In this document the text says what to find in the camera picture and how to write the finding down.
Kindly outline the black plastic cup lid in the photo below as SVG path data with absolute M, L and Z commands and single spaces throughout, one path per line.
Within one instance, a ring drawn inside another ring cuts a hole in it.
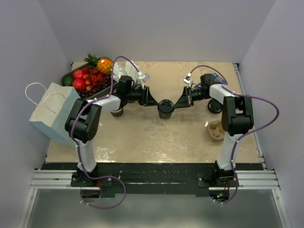
M 158 111 L 162 114 L 171 114 L 174 111 L 174 104 L 171 100 L 164 99 L 158 103 Z

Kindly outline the white paper coffee cup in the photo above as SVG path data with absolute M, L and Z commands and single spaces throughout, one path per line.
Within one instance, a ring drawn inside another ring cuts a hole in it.
M 163 120 L 168 120 L 168 119 L 170 119 L 173 112 L 174 112 L 173 110 L 170 110 L 170 111 L 159 110 L 159 117 Z

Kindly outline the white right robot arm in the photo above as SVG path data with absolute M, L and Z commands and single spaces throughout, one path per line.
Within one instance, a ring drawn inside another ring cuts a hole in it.
M 218 171 L 214 172 L 211 178 L 214 185 L 221 187 L 228 182 L 226 171 L 231 171 L 236 166 L 236 157 L 242 138 L 253 128 L 252 100 L 228 91 L 225 86 L 216 82 L 211 74 L 202 75 L 200 80 L 201 87 L 198 89 L 184 87 L 174 108 L 190 107 L 195 101 L 203 99 L 214 99 L 222 105 L 221 124 L 225 132 L 223 149 L 216 161 Z

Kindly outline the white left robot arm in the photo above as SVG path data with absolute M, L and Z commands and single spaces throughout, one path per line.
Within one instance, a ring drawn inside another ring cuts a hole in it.
M 77 99 L 68 115 L 65 130 L 76 143 L 78 155 L 77 171 L 82 174 L 82 182 L 94 186 L 98 182 L 96 160 L 92 139 L 95 137 L 100 116 L 109 112 L 118 112 L 128 103 L 138 102 L 141 106 L 156 106 L 158 102 L 152 97 L 149 87 L 133 85 L 130 76 L 122 76 L 116 92 L 95 100 Z

